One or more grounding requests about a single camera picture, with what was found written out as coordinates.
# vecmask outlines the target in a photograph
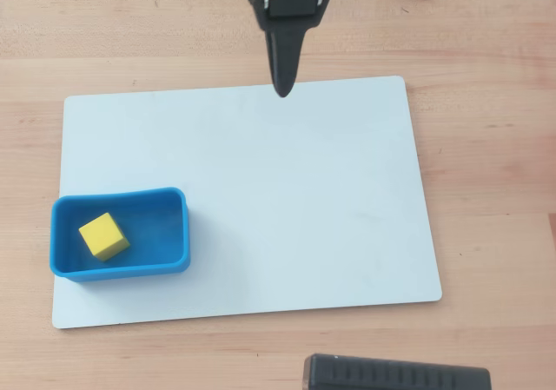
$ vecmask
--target yellow foam block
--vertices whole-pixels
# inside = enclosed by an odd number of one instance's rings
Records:
[[[79,228],[90,252],[100,261],[106,261],[129,247],[122,231],[106,213]]]

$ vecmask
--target blue container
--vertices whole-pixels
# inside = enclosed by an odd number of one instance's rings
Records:
[[[102,262],[91,254],[79,228],[106,212],[131,246]],[[65,196],[52,208],[50,269],[60,277],[95,281],[179,273],[189,262],[188,208],[178,188]]]

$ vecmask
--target wooden surface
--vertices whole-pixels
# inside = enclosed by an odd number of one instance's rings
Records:
[[[299,78],[406,78],[440,303],[58,331],[63,99],[269,83],[247,0],[0,0],[0,388],[299,389],[314,352],[556,387],[556,0],[332,0]]]

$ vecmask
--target white board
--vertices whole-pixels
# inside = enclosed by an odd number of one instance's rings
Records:
[[[398,76],[66,100],[60,195],[168,186],[187,197],[190,267],[56,278],[55,327],[441,296]]]

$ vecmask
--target black plastic object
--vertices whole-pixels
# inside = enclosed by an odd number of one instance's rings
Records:
[[[305,361],[304,390],[492,390],[485,368],[315,354]]]
[[[321,23],[329,0],[249,0],[267,37],[268,61],[276,92],[294,87],[307,30]]]

